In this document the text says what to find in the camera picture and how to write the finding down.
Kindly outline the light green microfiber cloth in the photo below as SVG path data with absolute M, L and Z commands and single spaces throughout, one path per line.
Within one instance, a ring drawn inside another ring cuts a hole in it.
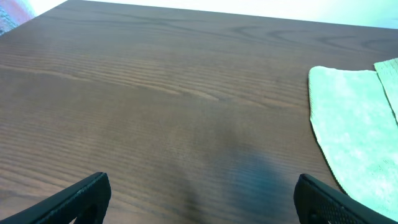
M 313 67 L 308 92 L 313 132 L 339 185 L 397 220 L 397 59 L 374 70 Z

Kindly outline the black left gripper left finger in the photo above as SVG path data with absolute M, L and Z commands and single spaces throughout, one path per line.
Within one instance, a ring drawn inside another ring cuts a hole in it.
M 1 224 L 102 224 L 110 199 L 108 175 L 97 172 Z

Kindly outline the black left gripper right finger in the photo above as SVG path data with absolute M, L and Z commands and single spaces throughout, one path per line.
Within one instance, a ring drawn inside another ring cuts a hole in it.
M 300 224 L 397 224 L 308 174 L 294 189 Z

